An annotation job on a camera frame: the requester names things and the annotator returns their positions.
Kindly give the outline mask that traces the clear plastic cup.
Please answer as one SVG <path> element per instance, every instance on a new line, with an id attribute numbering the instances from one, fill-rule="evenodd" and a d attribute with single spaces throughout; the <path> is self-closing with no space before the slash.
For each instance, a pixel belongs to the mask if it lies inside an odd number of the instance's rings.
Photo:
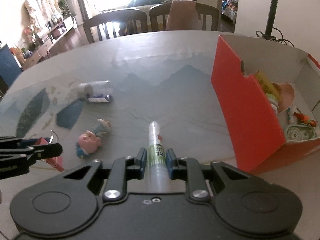
<path id="1" fill-rule="evenodd" d="M 76 88 L 78 99 L 87 101 L 88 97 L 98 96 L 99 94 L 112 94 L 112 87 L 108 80 L 81 83 Z"/>

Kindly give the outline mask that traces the pink paper cup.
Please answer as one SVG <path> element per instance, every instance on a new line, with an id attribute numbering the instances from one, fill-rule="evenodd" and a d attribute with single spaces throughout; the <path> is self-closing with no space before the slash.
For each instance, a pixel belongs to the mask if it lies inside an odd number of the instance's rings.
<path id="1" fill-rule="evenodd" d="M 279 102 L 279 113 L 286 111 L 293 104 L 295 99 L 295 90 L 289 83 L 273 83 L 281 97 Z"/>

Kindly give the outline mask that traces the green potted plant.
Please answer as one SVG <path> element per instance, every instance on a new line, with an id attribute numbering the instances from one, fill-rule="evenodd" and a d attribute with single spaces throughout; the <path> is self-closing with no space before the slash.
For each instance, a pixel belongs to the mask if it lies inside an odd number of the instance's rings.
<path id="1" fill-rule="evenodd" d="M 67 0 L 59 0 L 58 1 L 58 5 L 59 5 L 59 8 L 60 8 L 60 10 L 62 12 L 63 18 L 68 18 L 69 16 L 71 16 L 71 17 L 75 17 L 76 16 L 75 13 L 71 12 Z"/>

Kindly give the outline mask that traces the white tv cabinet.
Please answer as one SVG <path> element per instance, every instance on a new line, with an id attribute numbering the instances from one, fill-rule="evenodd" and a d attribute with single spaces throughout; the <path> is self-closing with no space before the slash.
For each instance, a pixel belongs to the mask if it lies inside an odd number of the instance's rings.
<path id="1" fill-rule="evenodd" d="M 22 69 L 27 70 L 38 64 L 40 61 L 50 58 L 50 50 L 56 44 L 59 44 L 60 40 L 71 30 L 75 30 L 77 27 L 76 19 L 73 16 L 69 16 L 53 26 L 52 29 L 42 37 L 43 44 L 39 45 L 32 52 L 32 55 L 26 59 L 25 63 L 22 65 Z"/>

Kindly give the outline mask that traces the dark wooden chair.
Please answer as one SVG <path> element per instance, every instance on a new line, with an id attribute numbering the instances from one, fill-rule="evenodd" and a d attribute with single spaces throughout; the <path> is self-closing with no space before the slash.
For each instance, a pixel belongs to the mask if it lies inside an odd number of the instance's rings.
<path id="1" fill-rule="evenodd" d="M 212 18 L 210 31 L 217 31 L 220 11 L 207 4 L 192 0 L 174 0 L 152 7 L 149 11 L 152 31 L 159 31 L 157 18 L 162 17 L 163 30 L 206 30 L 206 17 Z"/>
<path id="2" fill-rule="evenodd" d="M 111 38 L 109 35 L 110 30 L 112 30 L 113 38 L 147 33 L 147 15 L 145 12 L 135 8 L 109 10 L 84 22 L 83 28 L 89 44 L 95 42 L 92 29 L 97 31 L 99 41 L 104 38 L 109 40 Z"/>

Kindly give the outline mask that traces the pink pig toy figure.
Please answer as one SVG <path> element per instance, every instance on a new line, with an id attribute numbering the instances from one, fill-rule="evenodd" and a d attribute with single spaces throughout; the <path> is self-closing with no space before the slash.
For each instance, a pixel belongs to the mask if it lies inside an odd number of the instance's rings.
<path id="1" fill-rule="evenodd" d="M 80 135 L 75 144 L 76 155 L 79 159 L 86 159 L 102 146 L 102 138 L 111 131 L 111 123 L 105 119 L 97 119 L 97 124 L 90 131 Z"/>

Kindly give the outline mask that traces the green white tape roll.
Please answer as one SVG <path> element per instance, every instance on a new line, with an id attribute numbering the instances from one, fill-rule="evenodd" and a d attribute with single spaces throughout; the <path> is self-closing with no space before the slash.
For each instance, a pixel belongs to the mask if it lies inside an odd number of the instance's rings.
<path id="1" fill-rule="evenodd" d="M 287 141 L 305 141 L 317 137 L 315 129 L 306 124 L 290 124 L 285 128 L 284 134 Z"/>

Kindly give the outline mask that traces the small yellow cardboard box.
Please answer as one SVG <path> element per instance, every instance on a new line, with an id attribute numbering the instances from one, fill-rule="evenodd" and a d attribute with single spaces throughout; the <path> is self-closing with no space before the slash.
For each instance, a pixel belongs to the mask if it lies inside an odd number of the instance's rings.
<path id="1" fill-rule="evenodd" d="M 272 94 L 276 97 L 278 101 L 281 100 L 280 93 L 276 89 L 276 87 L 273 85 L 273 83 L 264 75 L 262 71 L 257 71 L 253 74 L 256 80 L 258 81 L 260 87 L 263 89 L 263 91 L 266 94 Z"/>

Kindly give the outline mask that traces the grey desk lamp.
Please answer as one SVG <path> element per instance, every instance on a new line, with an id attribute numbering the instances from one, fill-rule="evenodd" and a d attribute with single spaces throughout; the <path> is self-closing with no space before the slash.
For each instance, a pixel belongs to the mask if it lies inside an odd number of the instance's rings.
<path id="1" fill-rule="evenodd" d="M 277 12 L 277 6 L 278 6 L 278 0 L 271 0 L 270 10 L 268 13 L 268 19 L 266 23 L 265 32 L 264 32 L 264 36 L 268 40 L 271 38 L 274 20 Z"/>

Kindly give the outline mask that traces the white green glue tube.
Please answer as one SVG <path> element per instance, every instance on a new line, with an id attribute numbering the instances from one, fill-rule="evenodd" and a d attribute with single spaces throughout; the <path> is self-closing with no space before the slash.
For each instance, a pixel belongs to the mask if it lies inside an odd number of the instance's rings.
<path id="1" fill-rule="evenodd" d="M 170 189 L 161 129 L 157 122 L 149 125 L 148 187 L 154 193 L 166 193 Z"/>

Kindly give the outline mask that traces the green lid clear jar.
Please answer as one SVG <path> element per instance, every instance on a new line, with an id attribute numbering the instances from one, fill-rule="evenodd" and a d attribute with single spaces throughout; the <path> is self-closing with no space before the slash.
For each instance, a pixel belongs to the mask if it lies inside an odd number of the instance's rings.
<path id="1" fill-rule="evenodd" d="M 279 102 L 278 102 L 277 98 L 274 95 L 270 94 L 270 93 L 266 93 L 265 95 L 266 95 L 266 97 L 267 97 L 267 99 L 268 99 L 268 101 L 269 101 L 269 103 L 270 103 L 275 115 L 278 116 Z"/>

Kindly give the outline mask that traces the red cardboard box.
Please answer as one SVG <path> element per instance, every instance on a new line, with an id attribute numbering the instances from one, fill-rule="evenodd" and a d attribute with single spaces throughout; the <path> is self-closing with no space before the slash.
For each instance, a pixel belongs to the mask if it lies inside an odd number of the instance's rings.
<path id="1" fill-rule="evenodd" d="M 293 85 L 296 106 L 319 120 L 319 63 L 300 49 L 220 35 L 211 82 L 222 108 L 238 168 L 259 174 L 319 152 L 319 139 L 289 141 L 254 74 Z"/>

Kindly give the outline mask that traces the blue board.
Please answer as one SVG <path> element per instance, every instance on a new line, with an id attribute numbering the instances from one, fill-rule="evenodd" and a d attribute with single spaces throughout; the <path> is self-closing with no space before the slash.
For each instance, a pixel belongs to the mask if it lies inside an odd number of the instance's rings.
<path id="1" fill-rule="evenodd" d="M 18 64 L 18 61 L 15 59 L 14 55 L 12 55 L 7 44 L 1 48 L 0 68 L 1 78 L 8 87 L 10 87 L 22 73 L 22 68 Z"/>

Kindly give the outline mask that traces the pink cloth on chair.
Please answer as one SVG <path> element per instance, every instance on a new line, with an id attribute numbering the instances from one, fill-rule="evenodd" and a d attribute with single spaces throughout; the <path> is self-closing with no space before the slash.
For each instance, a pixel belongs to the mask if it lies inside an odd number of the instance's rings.
<path id="1" fill-rule="evenodd" d="M 201 29 L 201 17 L 196 9 L 196 1 L 173 0 L 165 30 L 173 31 Z"/>

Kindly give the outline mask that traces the dark wooden chair left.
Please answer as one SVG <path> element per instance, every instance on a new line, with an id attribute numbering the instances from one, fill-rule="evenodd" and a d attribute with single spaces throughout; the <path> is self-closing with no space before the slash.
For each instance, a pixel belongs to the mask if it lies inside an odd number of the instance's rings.
<path id="1" fill-rule="evenodd" d="M 145 12 L 135 8 L 109 10 L 84 22 L 83 28 L 89 44 L 95 42 L 92 29 L 97 31 L 99 41 L 104 38 L 109 40 L 111 38 L 109 35 L 110 30 L 112 30 L 113 38 L 147 33 L 147 15 Z"/>

